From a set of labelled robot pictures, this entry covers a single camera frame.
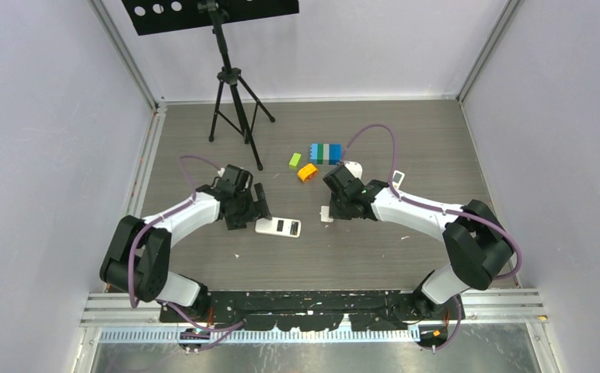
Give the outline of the white remote with red keypad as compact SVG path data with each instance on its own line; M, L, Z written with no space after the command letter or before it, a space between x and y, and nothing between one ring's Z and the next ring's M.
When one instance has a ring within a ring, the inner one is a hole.
M263 235L296 239L300 236L301 231L302 223L297 219L291 218L261 218L255 224L255 232Z

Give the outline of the white battery cover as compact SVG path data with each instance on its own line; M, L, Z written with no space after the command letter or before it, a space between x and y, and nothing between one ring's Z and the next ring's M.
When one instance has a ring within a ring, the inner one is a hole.
M330 223L333 222L333 218L330 216L330 207L323 205L320 208L320 220L321 222Z

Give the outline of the orange toy brick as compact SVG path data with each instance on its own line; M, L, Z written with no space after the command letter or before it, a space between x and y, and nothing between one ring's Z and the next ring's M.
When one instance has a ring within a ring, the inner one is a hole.
M308 163L297 171L297 177L303 183L306 183L310 181L318 171L318 168L314 164Z

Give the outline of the green toy brick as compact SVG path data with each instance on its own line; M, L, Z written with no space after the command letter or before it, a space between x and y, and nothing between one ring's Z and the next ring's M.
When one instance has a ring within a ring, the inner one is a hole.
M291 159L290 159L290 161L288 163L289 168L290 169L297 169L299 163L301 162L301 160L302 160L302 154L301 153L297 153L297 152L294 153L291 156Z

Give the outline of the black tripod stand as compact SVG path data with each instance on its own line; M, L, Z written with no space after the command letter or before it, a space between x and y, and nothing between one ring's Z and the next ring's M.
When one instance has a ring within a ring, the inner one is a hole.
M215 140L217 121L218 118L221 117L242 137L244 144L249 145L251 147L253 156L255 158L256 167L259 171L262 171L263 163L260 159L260 155L253 138L253 129L256 123L256 115L258 111L261 110L267 116L271 123L274 123L276 121L276 118L264 106L260 98L254 93L254 91L247 84L246 80L242 77L242 70L240 68L235 68L232 66L228 55L228 46L222 29L222 25L225 23L228 13L220 7L217 1L199 1L197 4L197 9L199 12L206 12L211 20L212 32L215 35L219 53L222 57L223 62L222 69L217 74L218 92L215 100L208 141L213 142ZM242 103L242 98L239 94L239 83L242 84L245 90L253 98L255 103L251 121L249 121L246 116L246 112ZM238 120L238 125L234 124L221 111L222 93L226 85L229 87L231 93L233 105Z

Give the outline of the black perforated plate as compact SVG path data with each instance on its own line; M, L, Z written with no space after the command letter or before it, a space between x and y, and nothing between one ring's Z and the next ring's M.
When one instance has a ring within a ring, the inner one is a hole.
M213 9L223 23L288 16L299 13L299 2L285 1L141 1L123 0L140 36L212 25Z

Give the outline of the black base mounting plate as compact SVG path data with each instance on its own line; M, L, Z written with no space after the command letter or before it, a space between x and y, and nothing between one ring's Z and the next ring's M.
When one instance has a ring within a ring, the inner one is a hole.
M382 291L202 291L189 307L165 305L161 322L210 322L217 328L242 323L247 331L402 330L412 322L444 326L464 316L458 300L416 304L409 292Z

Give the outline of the blue green toy block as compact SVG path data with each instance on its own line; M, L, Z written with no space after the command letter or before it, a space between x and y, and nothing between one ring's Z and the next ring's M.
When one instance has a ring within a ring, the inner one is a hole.
M309 149L309 162L315 165L336 165L341 160L341 144L312 143Z

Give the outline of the white air conditioner remote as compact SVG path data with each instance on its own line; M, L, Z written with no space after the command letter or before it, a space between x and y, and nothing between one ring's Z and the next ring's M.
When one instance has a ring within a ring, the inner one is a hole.
M403 173L399 170L394 170L392 173L392 182L391 182L392 186L398 190L400 188L400 186L402 185L404 178L405 178L405 173Z

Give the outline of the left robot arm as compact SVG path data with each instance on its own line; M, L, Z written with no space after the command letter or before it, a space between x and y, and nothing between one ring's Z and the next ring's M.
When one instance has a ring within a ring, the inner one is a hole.
M201 321L209 302L205 286L169 269L171 249L205 225L224 221L227 229L270 219L262 183L234 165L218 171L209 184L173 207L146 218L127 215L119 220L99 269L99 278L138 302L171 302L191 322Z

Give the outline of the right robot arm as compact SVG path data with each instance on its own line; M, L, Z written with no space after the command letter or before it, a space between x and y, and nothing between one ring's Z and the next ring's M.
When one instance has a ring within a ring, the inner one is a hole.
M429 273L413 291L418 315L433 319L445 303L469 290L486 290L519 250L492 210L479 200L444 204L399 191L389 181L363 183L342 163L323 182L330 190L329 211L336 220L388 222L437 239L449 263Z

